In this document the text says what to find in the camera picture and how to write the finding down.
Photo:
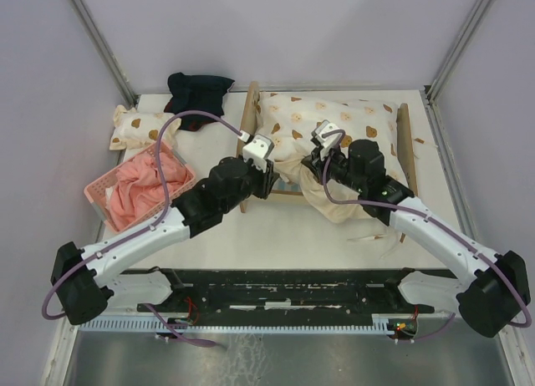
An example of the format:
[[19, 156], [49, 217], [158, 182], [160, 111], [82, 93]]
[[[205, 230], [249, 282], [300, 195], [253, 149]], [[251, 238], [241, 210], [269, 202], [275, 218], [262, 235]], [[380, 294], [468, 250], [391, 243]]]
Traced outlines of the wooden pet bed frame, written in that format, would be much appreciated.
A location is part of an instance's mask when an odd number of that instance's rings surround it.
[[333, 223], [357, 221], [367, 238], [389, 237], [403, 241], [403, 235], [397, 231], [372, 233], [366, 224], [369, 217], [362, 207], [331, 203], [311, 171], [302, 165], [301, 160], [314, 147], [311, 133], [323, 120], [345, 131], [346, 136], [341, 142], [343, 152], [355, 140], [377, 142], [385, 155], [387, 174], [412, 191], [418, 190], [407, 104], [380, 99], [262, 92], [257, 83], [251, 83], [240, 127], [249, 134], [264, 135], [273, 141], [275, 170], [283, 181], [298, 184], [302, 191], [301, 195], [272, 193], [270, 201], [302, 202]]

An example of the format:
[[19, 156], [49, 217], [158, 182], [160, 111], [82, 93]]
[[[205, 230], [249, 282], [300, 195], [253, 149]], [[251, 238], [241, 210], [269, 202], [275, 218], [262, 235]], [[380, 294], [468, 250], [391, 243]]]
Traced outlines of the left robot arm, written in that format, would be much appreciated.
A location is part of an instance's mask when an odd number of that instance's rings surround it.
[[226, 157], [208, 177], [173, 199], [162, 217], [101, 243], [62, 245], [51, 274], [51, 292], [62, 316], [73, 325], [98, 317], [118, 294], [111, 287], [117, 276], [153, 253], [217, 226], [250, 196], [267, 198], [277, 177], [271, 160], [257, 168], [241, 156]]

